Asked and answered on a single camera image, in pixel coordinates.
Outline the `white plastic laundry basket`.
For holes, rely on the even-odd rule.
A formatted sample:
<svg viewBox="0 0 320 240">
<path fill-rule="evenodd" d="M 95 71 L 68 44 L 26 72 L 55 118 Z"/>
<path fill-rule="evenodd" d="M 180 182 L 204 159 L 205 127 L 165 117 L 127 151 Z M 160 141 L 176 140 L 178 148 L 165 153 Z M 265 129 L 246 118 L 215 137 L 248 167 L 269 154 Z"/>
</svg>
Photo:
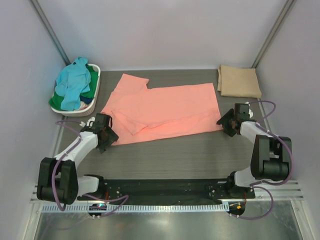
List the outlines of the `white plastic laundry basket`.
<svg viewBox="0 0 320 240">
<path fill-rule="evenodd" d="M 97 98 L 98 98 L 98 93 L 100 89 L 100 77 L 101 77 L 101 69 L 98 65 L 93 64 L 93 63 L 88 63 L 88 66 L 91 66 L 91 68 L 94 70 L 95 73 L 97 73 L 97 81 L 96 81 L 96 88 L 94 92 L 94 97 L 90 104 L 88 104 L 86 107 L 80 109 L 80 110 L 74 110 L 74 111 L 63 111 L 63 110 L 57 110 L 51 106 L 51 110 L 57 114 L 61 114 L 65 117 L 85 117 L 89 116 L 90 114 L 93 113 L 96 103 L 97 103 Z"/>
</svg>

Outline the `salmon pink t shirt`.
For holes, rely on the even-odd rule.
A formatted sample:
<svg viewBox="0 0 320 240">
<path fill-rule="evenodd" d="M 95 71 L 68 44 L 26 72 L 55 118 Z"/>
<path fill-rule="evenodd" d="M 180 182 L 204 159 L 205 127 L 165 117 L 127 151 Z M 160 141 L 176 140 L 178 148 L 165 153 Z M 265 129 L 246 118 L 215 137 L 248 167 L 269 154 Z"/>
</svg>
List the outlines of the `salmon pink t shirt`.
<svg viewBox="0 0 320 240">
<path fill-rule="evenodd" d="M 222 130 L 212 83 L 148 88 L 147 78 L 123 74 L 102 113 L 126 145 Z"/>
</svg>

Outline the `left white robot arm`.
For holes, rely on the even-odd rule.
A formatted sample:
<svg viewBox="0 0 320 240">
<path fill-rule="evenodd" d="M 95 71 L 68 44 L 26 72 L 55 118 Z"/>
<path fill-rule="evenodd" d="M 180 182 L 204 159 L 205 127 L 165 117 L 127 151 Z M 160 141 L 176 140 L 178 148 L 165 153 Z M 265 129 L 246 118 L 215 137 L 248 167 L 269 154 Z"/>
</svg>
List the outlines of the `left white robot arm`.
<svg viewBox="0 0 320 240">
<path fill-rule="evenodd" d="M 58 207 L 71 205 L 76 199 L 90 195 L 101 200 L 107 194 L 104 178 L 95 174 L 79 177 L 77 168 L 94 149 L 101 154 L 117 142 L 110 115 L 98 113 L 77 132 L 77 138 L 54 157 L 45 157 L 39 166 L 36 196 L 39 200 L 55 202 Z"/>
</svg>

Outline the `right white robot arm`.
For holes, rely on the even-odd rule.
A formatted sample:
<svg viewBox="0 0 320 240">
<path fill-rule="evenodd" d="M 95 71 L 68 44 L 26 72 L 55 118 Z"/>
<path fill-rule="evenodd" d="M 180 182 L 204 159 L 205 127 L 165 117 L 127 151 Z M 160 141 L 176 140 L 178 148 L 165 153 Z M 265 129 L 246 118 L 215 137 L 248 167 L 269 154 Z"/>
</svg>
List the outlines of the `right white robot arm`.
<svg viewBox="0 0 320 240">
<path fill-rule="evenodd" d="M 250 166 L 232 172 L 221 189 L 231 198 L 243 198 L 261 183 L 281 186 L 292 176 L 292 141 L 265 129 L 250 116 L 249 103 L 236 103 L 217 122 L 230 137 L 241 135 L 253 143 Z"/>
</svg>

